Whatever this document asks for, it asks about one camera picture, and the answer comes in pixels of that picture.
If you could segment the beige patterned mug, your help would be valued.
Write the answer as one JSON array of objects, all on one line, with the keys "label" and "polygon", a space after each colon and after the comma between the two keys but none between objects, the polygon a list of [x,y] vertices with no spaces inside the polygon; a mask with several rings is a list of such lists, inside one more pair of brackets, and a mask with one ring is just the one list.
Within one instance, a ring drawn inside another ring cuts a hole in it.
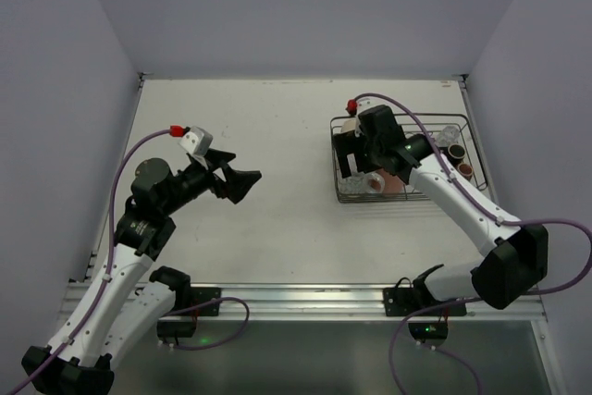
[{"label": "beige patterned mug", "polygon": [[340,129],[340,133],[347,133],[347,132],[351,132],[351,131],[357,131],[358,130],[358,119],[355,117],[346,119],[342,125],[341,125],[341,129]]}]

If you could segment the white floral mug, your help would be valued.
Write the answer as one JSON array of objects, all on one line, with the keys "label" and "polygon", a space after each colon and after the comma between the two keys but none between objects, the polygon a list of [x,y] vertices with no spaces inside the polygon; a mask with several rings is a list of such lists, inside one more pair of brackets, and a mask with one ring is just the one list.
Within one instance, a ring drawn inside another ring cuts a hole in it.
[{"label": "white floral mug", "polygon": [[338,184],[338,190],[344,194],[380,194],[384,189],[385,180],[376,172],[352,175]]}]

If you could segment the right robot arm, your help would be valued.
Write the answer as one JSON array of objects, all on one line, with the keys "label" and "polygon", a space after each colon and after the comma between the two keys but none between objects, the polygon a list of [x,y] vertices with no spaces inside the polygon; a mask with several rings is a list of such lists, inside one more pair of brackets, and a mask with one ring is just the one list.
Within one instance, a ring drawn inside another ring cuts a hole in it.
[{"label": "right robot arm", "polygon": [[434,265],[399,296],[413,309],[459,298],[478,298],[504,309],[548,273],[549,233],[491,202],[443,157],[424,131],[408,136],[386,105],[352,118],[353,127],[332,137],[343,178],[382,170],[427,196],[468,236],[482,258]]}]

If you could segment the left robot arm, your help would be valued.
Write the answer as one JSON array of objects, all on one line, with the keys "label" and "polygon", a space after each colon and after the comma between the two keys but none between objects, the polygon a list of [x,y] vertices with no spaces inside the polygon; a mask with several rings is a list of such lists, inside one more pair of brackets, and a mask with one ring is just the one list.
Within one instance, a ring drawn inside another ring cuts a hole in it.
[{"label": "left robot arm", "polygon": [[22,366],[42,394],[106,394],[123,357],[158,319],[191,303],[191,279],[152,266],[176,226],[171,216],[206,191],[239,203],[261,179],[230,166],[234,154],[211,149],[173,173],[161,158],[140,163],[101,271],[68,321]]}]

